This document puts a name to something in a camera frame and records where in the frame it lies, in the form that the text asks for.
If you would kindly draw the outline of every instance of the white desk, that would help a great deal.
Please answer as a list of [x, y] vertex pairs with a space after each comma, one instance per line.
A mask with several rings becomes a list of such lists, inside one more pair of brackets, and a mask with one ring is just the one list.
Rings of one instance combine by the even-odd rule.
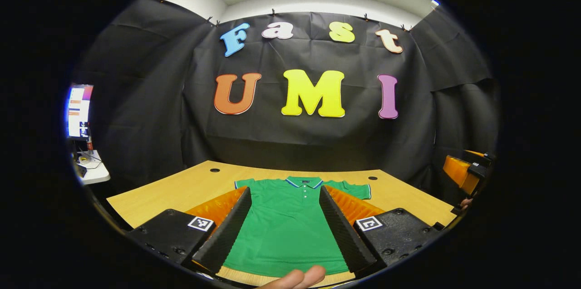
[[77, 153], [79, 157], [86, 157], [89, 160], [89, 163], [87, 164], [77, 163], [87, 169], [87, 173], [85, 173], [85, 176], [81, 178], [83, 184], [101, 183], [111, 179], [105, 164], [97, 160], [101, 159], [101, 157], [96, 150], [93, 150], [93, 154], [89, 154], [89, 152]]

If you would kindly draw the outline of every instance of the cable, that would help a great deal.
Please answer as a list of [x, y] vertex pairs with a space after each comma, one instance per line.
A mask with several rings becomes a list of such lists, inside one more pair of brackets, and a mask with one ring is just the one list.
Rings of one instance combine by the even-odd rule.
[[83, 150], [81, 150], [81, 148], [79, 148], [79, 146], [78, 146], [78, 145], [77, 145], [77, 150], [79, 150], [79, 152], [81, 152], [81, 154], [84, 154], [84, 155], [86, 155], [86, 156], [88, 156], [88, 157], [91, 157], [91, 158], [93, 158], [93, 159], [96, 159], [97, 161], [100, 161], [101, 163], [103, 163], [103, 161], [101, 161], [101, 160], [100, 160], [100, 159], [98, 159], [97, 157], [94, 157], [94, 156], [92, 156], [92, 155], [89, 155], [89, 154], [87, 154], [87, 153], [83, 152]]
[[96, 167], [86, 167], [85, 169], [87, 169], [87, 170], [96, 169], [99, 167], [99, 165], [101, 165], [101, 163], [103, 163], [103, 162], [99, 162], [99, 164]]

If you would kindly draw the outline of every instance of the orange letter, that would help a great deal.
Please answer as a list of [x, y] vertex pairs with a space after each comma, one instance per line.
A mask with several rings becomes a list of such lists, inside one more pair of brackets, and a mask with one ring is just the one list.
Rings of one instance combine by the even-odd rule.
[[375, 34], [381, 37], [381, 41], [384, 43], [386, 49], [388, 49], [391, 53], [402, 53], [403, 48], [401, 46], [397, 46], [394, 42], [394, 39], [398, 39], [398, 35], [390, 33], [387, 29], [378, 30]]
[[256, 82], [261, 78], [259, 73], [245, 73], [242, 79], [245, 80], [244, 93], [238, 103], [230, 102], [230, 89], [232, 83], [238, 78], [235, 74], [221, 74], [216, 78], [216, 95], [214, 96], [214, 107], [223, 114], [240, 114], [248, 110], [254, 101]]

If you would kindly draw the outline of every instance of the screw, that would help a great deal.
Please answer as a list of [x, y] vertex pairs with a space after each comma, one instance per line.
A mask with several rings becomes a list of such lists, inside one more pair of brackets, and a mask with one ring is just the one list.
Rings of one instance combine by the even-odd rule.
[[185, 250], [183, 250], [181, 248], [174, 247], [174, 252], [176, 252], [180, 255], [185, 255]]

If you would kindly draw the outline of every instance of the computer monitor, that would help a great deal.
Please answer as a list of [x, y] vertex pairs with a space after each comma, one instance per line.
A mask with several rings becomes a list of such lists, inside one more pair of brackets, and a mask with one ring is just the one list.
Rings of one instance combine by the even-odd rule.
[[72, 85], [67, 99], [67, 137], [71, 140], [89, 140], [89, 103], [93, 85]]

